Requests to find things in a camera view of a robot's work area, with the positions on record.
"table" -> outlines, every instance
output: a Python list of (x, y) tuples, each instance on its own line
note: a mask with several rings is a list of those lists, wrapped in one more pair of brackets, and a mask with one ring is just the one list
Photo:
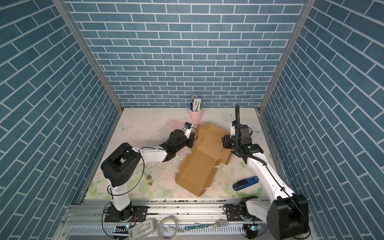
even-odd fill
[[(102, 160), (106, 159), (120, 144), (127, 142), (135, 147), (153, 147), (165, 142), (175, 129), (182, 129), (185, 122), (190, 122), (187, 108), (125, 108), (113, 132)], [(235, 120), (235, 108), (204, 108), (200, 124), (212, 123), (229, 131), (231, 122)], [(252, 143), (257, 143), (264, 150), (275, 168), (254, 108), (240, 108), (240, 122), (252, 130)], [(129, 193), (131, 199), (190, 199), (195, 195), (175, 183), (175, 174), (188, 153), (184, 147), (168, 162), (150, 162), (145, 165), (144, 175), (137, 187)], [(111, 199), (107, 193), (107, 180), (103, 176), (100, 165), (93, 177), (85, 199)], [(234, 191), (232, 185), (256, 174), (243, 162), (232, 155), (228, 165), (220, 163), (212, 184), (200, 198), (241, 198), (250, 195), (267, 197), (261, 183), (254, 184), (240, 191)], [(138, 164), (131, 178), (126, 183), (131, 189), (142, 173), (142, 163)]]

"pink cup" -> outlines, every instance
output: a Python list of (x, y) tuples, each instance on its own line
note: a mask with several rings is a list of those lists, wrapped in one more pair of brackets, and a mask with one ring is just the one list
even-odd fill
[(199, 123), (201, 121), (201, 118), (202, 118), (201, 112), (202, 110), (198, 112), (192, 112), (191, 110), (189, 110), (189, 117), (191, 118), (192, 123)]

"cardboard box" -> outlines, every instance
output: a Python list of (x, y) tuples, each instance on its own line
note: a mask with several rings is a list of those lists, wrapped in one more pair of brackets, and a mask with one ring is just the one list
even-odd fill
[(205, 189), (211, 186), (220, 162), (228, 164), (232, 153), (231, 149), (224, 149), (221, 141), (224, 135), (230, 133), (206, 123), (202, 127), (197, 125), (199, 137), (194, 142), (191, 151), (179, 167), (175, 181), (196, 196), (201, 196)]
[(212, 166), (217, 166), (220, 162), (228, 164), (232, 150), (223, 148), (221, 139), (230, 133), (210, 123), (204, 124), (203, 127), (198, 124), (197, 130), (199, 137), (191, 149), (193, 155), (200, 157)]

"tiled wall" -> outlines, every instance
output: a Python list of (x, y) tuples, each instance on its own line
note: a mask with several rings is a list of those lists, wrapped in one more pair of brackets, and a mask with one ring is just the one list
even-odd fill
[(51, 238), (117, 111), (50, 0), (0, 6), (0, 239)]
[(265, 110), (319, 239), (384, 239), (384, 2), (317, 0)]
[(258, 107), (304, 0), (68, 0), (125, 107)]

